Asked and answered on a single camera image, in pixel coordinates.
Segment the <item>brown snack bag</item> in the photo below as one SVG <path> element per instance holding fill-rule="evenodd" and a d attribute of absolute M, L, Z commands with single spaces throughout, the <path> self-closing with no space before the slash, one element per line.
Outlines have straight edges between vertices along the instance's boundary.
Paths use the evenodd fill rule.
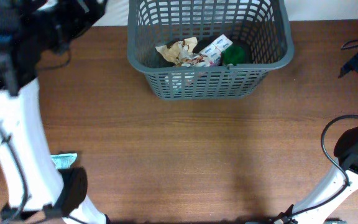
<path fill-rule="evenodd" d="M 194 53 L 198 45 L 196 37 L 187 38 L 167 45 L 157 46 L 156 51 L 168 62 L 174 63 L 176 67 L 210 67 L 212 59 L 201 53 Z"/>

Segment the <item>green capped jar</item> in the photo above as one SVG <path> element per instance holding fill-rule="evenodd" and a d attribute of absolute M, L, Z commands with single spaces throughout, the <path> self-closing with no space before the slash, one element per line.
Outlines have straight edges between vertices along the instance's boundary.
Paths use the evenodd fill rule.
<path fill-rule="evenodd" d="M 223 52 L 223 65 L 237 65 L 246 60 L 245 50 L 237 45 L 231 45 Z"/>

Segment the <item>mint green wrapper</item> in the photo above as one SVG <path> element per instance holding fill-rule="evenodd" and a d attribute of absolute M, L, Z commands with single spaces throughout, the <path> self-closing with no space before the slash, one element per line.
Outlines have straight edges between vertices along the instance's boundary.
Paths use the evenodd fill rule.
<path fill-rule="evenodd" d="M 55 164 L 55 168 L 69 169 L 77 159 L 77 153 L 63 153 L 63 154 L 52 154 L 50 156 L 52 162 Z"/>

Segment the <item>Kleenex tissue multipack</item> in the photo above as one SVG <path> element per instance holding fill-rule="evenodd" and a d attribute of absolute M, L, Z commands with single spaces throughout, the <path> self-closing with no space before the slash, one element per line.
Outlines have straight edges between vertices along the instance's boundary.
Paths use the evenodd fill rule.
<path fill-rule="evenodd" d="M 213 64 L 210 67 L 218 66 L 221 63 L 221 59 L 223 57 L 223 52 L 233 44 L 231 40 L 229 40 L 224 34 L 220 35 L 219 37 L 215 38 L 210 44 L 203 47 L 199 53 L 205 54 L 209 56 Z M 196 47 L 200 47 L 201 42 L 198 42 Z"/>

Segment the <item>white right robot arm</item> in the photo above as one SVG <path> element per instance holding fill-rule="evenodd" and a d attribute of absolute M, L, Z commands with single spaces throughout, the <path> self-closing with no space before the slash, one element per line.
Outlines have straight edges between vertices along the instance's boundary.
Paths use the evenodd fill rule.
<path fill-rule="evenodd" d="M 336 122 L 357 119 L 356 114 L 342 115 L 331 120 L 321 133 L 321 148 L 333 164 L 329 172 L 300 202 L 291 205 L 271 223 L 324 223 L 348 196 L 358 190 L 358 126 L 345 131 L 334 147 L 331 157 L 325 146 L 328 129 Z"/>

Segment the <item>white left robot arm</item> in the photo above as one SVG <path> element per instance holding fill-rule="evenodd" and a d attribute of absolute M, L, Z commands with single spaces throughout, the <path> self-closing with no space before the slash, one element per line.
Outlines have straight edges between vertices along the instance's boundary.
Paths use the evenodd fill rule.
<path fill-rule="evenodd" d="M 0 166 L 9 199 L 2 223 L 45 220 L 108 223 L 87 194 L 84 168 L 57 169 L 39 106 L 39 61 L 70 43 L 104 16 L 106 1 L 0 1 Z"/>

